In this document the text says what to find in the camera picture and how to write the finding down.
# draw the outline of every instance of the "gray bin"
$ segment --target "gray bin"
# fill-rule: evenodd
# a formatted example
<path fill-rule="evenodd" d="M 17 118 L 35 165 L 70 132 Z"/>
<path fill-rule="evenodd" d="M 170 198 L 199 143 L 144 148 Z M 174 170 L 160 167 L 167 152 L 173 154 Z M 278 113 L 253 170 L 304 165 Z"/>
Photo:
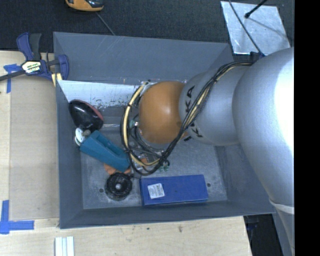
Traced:
<path fill-rule="evenodd" d="M 125 200 L 109 199 L 101 190 L 108 178 L 103 164 L 74 142 L 70 100 L 86 100 L 107 123 L 119 124 L 126 100 L 142 81 L 188 81 L 212 65 L 232 62 L 228 44 L 55 32 L 54 53 L 66 54 L 70 65 L 68 80 L 56 86 L 60 228 L 274 213 L 240 145 L 181 141 L 169 157 L 169 171 L 150 177 L 203 174 L 209 200 L 143 207 L 137 179 Z M 113 94 L 112 100 L 106 94 Z M 101 132 L 121 146 L 119 128 Z"/>

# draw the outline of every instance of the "blue tape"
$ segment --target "blue tape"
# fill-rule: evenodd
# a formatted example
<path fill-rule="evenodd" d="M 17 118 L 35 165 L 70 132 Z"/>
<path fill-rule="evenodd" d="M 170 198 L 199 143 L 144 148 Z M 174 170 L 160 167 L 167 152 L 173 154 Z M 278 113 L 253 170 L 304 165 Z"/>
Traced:
<path fill-rule="evenodd" d="M 2 202 L 0 234 L 7 235 L 14 230 L 34 230 L 34 220 L 9 221 L 9 200 Z"/>
<path fill-rule="evenodd" d="M 5 69 L 5 71 L 8 72 L 8 74 L 10 74 L 11 72 L 22 70 L 22 68 L 17 64 L 4 65 L 3 68 Z M 6 93 L 8 94 L 10 92 L 11 92 L 11 79 L 9 78 L 6 84 Z"/>

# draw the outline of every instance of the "yellow object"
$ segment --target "yellow object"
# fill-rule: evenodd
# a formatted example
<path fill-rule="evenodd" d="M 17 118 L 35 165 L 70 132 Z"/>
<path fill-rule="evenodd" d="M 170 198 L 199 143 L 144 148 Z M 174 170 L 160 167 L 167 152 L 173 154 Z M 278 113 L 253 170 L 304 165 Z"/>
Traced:
<path fill-rule="evenodd" d="M 85 12 L 97 12 L 101 11 L 104 7 L 92 7 L 86 0 L 73 0 L 73 3 L 70 3 L 68 0 L 65 0 L 66 4 L 76 10 L 85 11 Z"/>

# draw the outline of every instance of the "blue box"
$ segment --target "blue box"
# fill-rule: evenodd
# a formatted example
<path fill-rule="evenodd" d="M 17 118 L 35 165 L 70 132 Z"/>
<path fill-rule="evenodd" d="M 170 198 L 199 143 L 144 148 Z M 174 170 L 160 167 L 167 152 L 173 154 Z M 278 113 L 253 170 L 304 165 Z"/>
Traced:
<path fill-rule="evenodd" d="M 208 200 L 207 185 L 202 174 L 141 178 L 139 183 L 143 206 L 201 203 Z"/>

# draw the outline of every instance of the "cardboard surface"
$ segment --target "cardboard surface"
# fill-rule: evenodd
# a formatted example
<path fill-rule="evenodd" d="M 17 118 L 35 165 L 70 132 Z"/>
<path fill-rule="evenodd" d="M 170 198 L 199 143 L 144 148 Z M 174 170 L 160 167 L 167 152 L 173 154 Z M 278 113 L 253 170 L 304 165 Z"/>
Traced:
<path fill-rule="evenodd" d="M 12 51 L 2 58 L 4 55 L 1 52 L 1 67 L 25 61 L 20 52 Z M 55 88 L 49 80 L 21 75 L 11 80 L 10 97 L 9 219 L 56 218 L 59 187 Z"/>

